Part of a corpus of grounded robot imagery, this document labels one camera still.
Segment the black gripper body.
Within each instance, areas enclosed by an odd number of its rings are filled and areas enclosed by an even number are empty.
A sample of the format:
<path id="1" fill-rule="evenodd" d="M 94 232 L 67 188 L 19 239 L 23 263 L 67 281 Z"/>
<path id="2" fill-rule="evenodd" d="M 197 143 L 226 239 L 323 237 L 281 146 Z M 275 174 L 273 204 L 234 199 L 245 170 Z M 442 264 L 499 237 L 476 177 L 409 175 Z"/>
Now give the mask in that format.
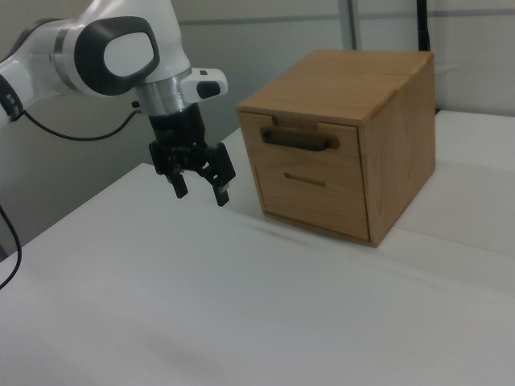
<path id="1" fill-rule="evenodd" d="M 150 150 L 158 146 L 192 148 L 196 145 L 200 149 L 208 147 L 204 121 L 197 103 L 172 114 L 148 118 L 155 135 L 155 140 L 149 144 Z"/>

